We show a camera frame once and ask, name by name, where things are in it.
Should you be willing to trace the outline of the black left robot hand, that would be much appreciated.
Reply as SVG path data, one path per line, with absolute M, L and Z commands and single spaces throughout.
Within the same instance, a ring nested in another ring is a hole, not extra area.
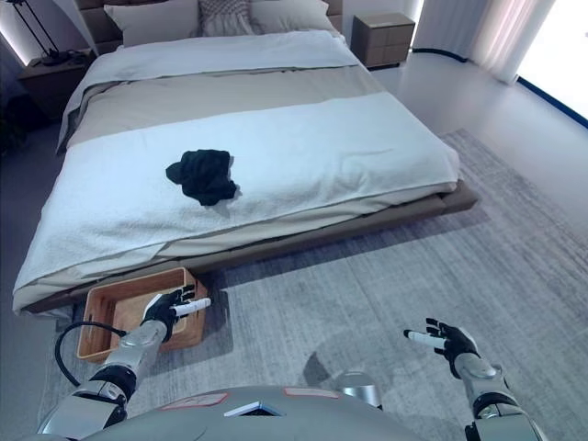
M 181 288 L 156 295 L 146 306 L 141 323 L 148 321 L 161 322 L 166 327 L 163 342 L 170 340 L 174 326 L 193 313 L 205 310 L 212 303 L 208 297 L 196 299 L 196 286 L 185 285 Z

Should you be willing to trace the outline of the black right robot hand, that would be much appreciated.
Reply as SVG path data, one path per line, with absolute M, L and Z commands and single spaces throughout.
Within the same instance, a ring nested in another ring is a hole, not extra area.
M 433 318 L 425 319 L 425 332 L 405 329 L 402 334 L 408 340 L 431 347 L 442 356 L 451 368 L 455 367 L 458 356 L 462 354 L 478 354 L 474 341 L 456 326 L 440 322 Z

